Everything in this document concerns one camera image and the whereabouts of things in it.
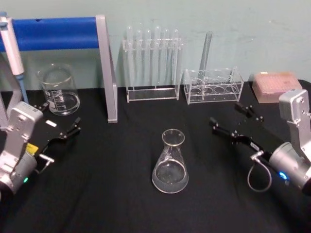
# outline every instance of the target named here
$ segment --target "pipette tip box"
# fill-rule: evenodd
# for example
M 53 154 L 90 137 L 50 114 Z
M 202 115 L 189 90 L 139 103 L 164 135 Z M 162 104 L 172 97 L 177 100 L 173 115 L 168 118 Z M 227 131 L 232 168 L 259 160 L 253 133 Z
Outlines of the pipette tip box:
M 254 76 L 252 85 L 259 103 L 278 103 L 283 93 L 302 89 L 295 74 L 292 72 L 261 72 Z

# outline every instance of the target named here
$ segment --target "black tablecloth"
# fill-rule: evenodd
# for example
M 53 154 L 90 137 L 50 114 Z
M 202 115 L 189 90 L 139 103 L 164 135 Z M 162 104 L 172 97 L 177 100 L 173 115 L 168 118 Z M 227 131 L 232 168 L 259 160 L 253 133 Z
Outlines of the black tablecloth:
M 311 84 L 302 82 L 311 93 Z M 81 106 L 70 116 L 46 116 L 66 126 L 82 118 L 81 133 L 67 147 L 46 152 L 56 159 L 42 175 L 33 175 L 15 195 L 0 228 L 8 233 L 287 233 L 311 232 L 311 199 L 273 174 L 266 193 L 247 186 L 252 151 L 212 135 L 215 117 L 234 129 L 243 116 L 233 102 L 187 105 L 176 100 L 126 103 L 119 89 L 117 124 L 108 124 L 103 90 L 79 90 Z M 29 92 L 31 103 L 42 92 Z M 259 105 L 249 83 L 241 102 L 253 104 L 265 125 L 290 140 L 277 104 Z M 180 129 L 189 183 L 180 193 L 159 192 L 151 173 L 163 149 L 161 134 Z M 1 149 L 4 134 L 0 135 Z M 265 185 L 267 175 L 252 178 Z

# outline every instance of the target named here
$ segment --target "light blue wall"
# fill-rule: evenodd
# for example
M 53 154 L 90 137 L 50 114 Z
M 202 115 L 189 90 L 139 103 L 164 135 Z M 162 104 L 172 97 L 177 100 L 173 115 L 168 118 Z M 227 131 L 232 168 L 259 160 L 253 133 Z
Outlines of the light blue wall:
M 3 0 L 0 6 L 13 18 L 105 14 L 119 85 L 122 36 L 128 25 L 139 23 L 180 30 L 183 68 L 198 69 L 205 33 L 214 31 L 209 68 L 238 66 L 245 80 L 259 71 L 291 70 L 311 81 L 310 0 Z M 26 87 L 39 88 L 35 71 L 49 61 L 73 65 L 79 88 L 97 87 L 98 59 L 97 50 L 23 53 Z

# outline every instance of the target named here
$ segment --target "blue led light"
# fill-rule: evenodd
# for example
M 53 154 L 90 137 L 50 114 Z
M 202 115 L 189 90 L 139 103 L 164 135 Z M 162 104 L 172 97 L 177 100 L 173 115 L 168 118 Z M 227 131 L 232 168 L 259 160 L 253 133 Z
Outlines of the blue led light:
M 279 175 L 282 179 L 288 180 L 288 177 L 287 177 L 287 175 L 285 175 L 284 172 L 280 171 L 280 172 L 278 173 L 278 175 Z

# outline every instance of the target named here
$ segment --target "glass flask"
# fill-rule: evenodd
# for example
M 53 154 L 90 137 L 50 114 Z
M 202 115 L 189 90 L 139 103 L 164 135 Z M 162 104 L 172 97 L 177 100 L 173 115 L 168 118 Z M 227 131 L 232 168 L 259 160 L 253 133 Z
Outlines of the glass flask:
M 152 172 L 152 182 L 163 193 L 178 193 L 189 180 L 181 145 L 185 135 L 176 129 L 166 130 L 162 134 L 164 149 Z

